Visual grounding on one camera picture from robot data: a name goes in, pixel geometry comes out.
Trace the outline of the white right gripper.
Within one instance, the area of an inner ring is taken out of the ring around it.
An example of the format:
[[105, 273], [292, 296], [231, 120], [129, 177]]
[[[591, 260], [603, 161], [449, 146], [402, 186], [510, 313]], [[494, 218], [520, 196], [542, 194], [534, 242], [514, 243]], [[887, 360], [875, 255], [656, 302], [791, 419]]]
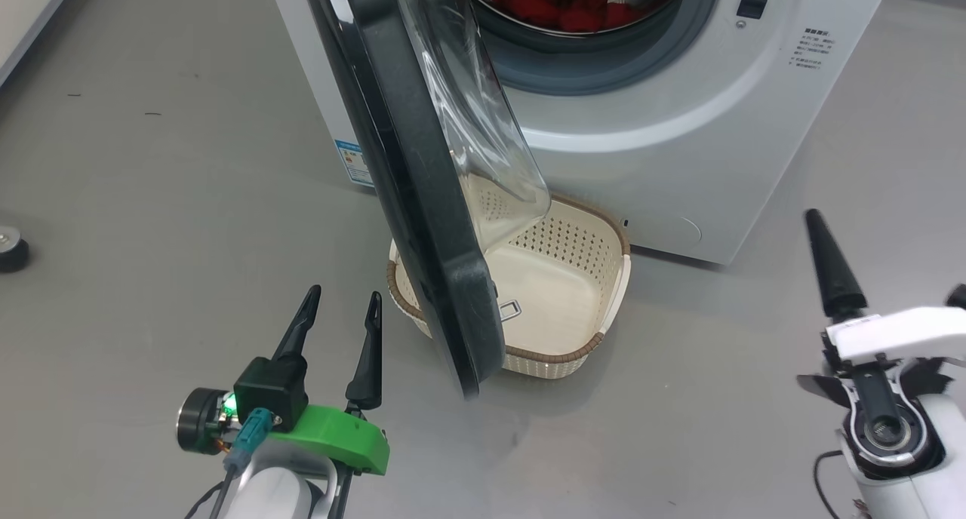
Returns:
[[964, 362], [966, 284], [946, 296], [946, 306], [922, 306], [891, 314], [866, 314], [863, 290], [823, 214], [804, 213], [812, 265], [825, 316], [823, 368], [849, 369], [869, 362], [941, 358]]

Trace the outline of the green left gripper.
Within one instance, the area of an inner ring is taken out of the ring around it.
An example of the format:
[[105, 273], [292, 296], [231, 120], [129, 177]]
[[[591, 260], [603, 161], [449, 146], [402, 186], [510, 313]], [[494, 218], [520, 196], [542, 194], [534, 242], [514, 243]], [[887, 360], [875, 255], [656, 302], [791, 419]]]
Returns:
[[[312, 285], [277, 345], [273, 361], [303, 354], [314, 326], [321, 286]], [[304, 475], [322, 475], [329, 464], [351, 473], [382, 477], [389, 470], [389, 441], [383, 430], [358, 412], [383, 402], [383, 301], [374, 291], [365, 316], [365, 344], [349, 382], [346, 411], [309, 405], [286, 428], [285, 419], [265, 407], [242, 412], [237, 393], [197, 388], [180, 406], [177, 442], [187, 453], [222, 454], [235, 477], [251, 477], [259, 468], [281, 466]]]

